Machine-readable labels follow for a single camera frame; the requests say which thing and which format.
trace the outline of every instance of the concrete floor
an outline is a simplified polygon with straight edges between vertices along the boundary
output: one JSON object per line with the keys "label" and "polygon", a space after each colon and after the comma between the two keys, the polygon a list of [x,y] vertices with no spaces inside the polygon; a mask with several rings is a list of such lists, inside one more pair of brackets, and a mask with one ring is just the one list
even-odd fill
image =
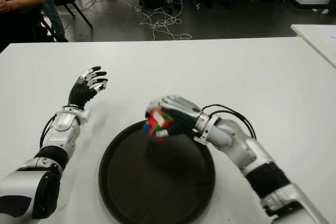
{"label": "concrete floor", "polygon": [[[85,3],[93,0],[77,0],[82,9]],[[104,0],[96,2],[91,10],[84,11],[94,29],[77,13],[71,16],[61,7],[60,16],[66,28],[66,37],[70,41],[140,41],[153,40],[153,31],[147,25],[139,25],[145,16],[134,8],[138,0]],[[234,0],[233,8],[226,9],[222,0],[214,0],[214,8],[205,5],[195,9],[194,0],[184,0],[179,18],[182,23],[170,26],[174,34],[189,33],[193,39],[227,39],[253,37],[295,36],[291,24],[336,24],[336,17],[322,15],[312,10],[296,9],[288,2],[258,2]],[[152,10],[143,10],[150,14]],[[167,34],[155,32],[156,40],[171,40]]]}

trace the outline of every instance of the robot forearm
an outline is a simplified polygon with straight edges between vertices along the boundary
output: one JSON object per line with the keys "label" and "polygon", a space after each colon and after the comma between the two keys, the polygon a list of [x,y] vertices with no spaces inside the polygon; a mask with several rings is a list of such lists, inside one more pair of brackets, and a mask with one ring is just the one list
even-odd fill
{"label": "robot forearm", "polygon": [[277,216],[274,223],[295,223],[296,219],[298,223],[328,223],[261,144],[246,135],[236,122],[218,117],[210,119],[206,114],[197,122],[203,141],[212,143],[237,165],[261,199],[267,215]]}
{"label": "robot forearm", "polygon": [[171,127],[156,132],[158,137],[197,131],[199,137],[195,138],[196,141],[212,143],[237,165],[261,199],[266,213],[276,217],[275,223],[295,223],[296,220],[297,223],[307,224],[328,223],[300,188],[292,184],[278,168],[261,144],[246,135],[236,122],[219,118],[214,113],[207,115],[196,104],[178,95],[152,101],[146,116],[157,109],[174,119]]}
{"label": "robot forearm", "polygon": [[36,223],[55,211],[63,171],[75,151],[80,125],[89,119],[83,107],[107,84],[107,79],[93,79],[106,74],[96,72],[99,69],[89,69],[78,78],[39,152],[0,182],[0,223]]}

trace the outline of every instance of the black wire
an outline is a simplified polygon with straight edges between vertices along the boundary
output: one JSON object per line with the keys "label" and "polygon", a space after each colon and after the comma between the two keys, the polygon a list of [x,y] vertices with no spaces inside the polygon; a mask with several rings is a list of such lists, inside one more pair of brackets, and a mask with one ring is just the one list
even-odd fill
{"label": "black wire", "polygon": [[40,137],[40,148],[42,148],[42,146],[43,146],[43,140],[46,137],[48,131],[50,130],[50,126],[51,126],[52,122],[55,120],[56,116],[57,115],[55,114],[52,118],[50,118],[49,121],[44,126],[42,134],[41,134],[41,137]]}
{"label": "black wire", "polygon": [[253,137],[254,139],[257,139],[257,135],[256,135],[256,132],[254,131],[254,128],[253,128],[252,124],[247,120],[246,117],[244,117],[239,112],[237,112],[237,111],[235,111],[235,110],[233,110],[233,109],[231,109],[231,108],[229,108],[227,106],[221,105],[221,104],[207,105],[207,106],[205,106],[205,107],[202,108],[202,111],[204,111],[206,108],[210,108],[210,107],[213,107],[213,106],[222,107],[222,108],[225,108],[227,110],[218,110],[218,111],[215,111],[215,112],[213,112],[213,113],[211,113],[209,115],[210,117],[212,115],[216,114],[216,113],[229,113],[229,114],[232,114],[235,117],[239,118],[246,125],[246,127],[248,128],[248,131],[250,132],[251,137]]}

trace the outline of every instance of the white desk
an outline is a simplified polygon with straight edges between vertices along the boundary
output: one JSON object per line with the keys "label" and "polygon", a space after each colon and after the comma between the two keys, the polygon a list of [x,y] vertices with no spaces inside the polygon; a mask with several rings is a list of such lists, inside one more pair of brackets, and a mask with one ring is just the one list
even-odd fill
{"label": "white desk", "polygon": [[336,68],[336,25],[291,25],[291,28]]}
{"label": "white desk", "polygon": [[[66,168],[59,210],[41,223],[117,223],[100,198],[98,168],[111,140],[143,120],[148,102],[177,93],[244,114],[259,141],[325,217],[336,221],[336,71],[301,38],[11,45],[0,55],[0,178],[38,152],[51,115],[87,68],[108,71]],[[209,146],[216,185],[196,223],[270,223],[230,160]]]}

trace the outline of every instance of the black round tray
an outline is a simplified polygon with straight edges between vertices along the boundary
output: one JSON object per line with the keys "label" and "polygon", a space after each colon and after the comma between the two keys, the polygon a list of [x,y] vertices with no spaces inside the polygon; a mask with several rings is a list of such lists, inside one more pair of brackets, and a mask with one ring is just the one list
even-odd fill
{"label": "black round tray", "polygon": [[99,168],[102,199],[121,223],[183,224],[208,205],[215,167],[191,136],[158,142],[136,123],[110,143]]}

